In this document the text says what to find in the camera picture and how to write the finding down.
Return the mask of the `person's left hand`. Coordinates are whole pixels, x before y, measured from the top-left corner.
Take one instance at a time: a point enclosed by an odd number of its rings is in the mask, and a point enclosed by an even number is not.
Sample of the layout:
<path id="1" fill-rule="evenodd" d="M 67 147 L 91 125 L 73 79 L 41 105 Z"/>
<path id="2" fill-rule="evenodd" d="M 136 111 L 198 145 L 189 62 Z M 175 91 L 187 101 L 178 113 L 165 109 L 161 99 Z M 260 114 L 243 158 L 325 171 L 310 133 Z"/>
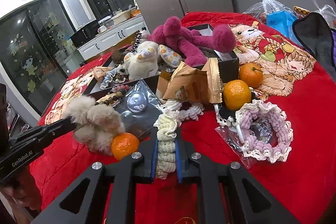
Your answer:
<path id="1" fill-rule="evenodd" d="M 1 184 L 1 192 L 9 201 L 15 200 L 21 207 L 41 211 L 42 196 L 27 166 L 17 172 L 9 182 Z"/>

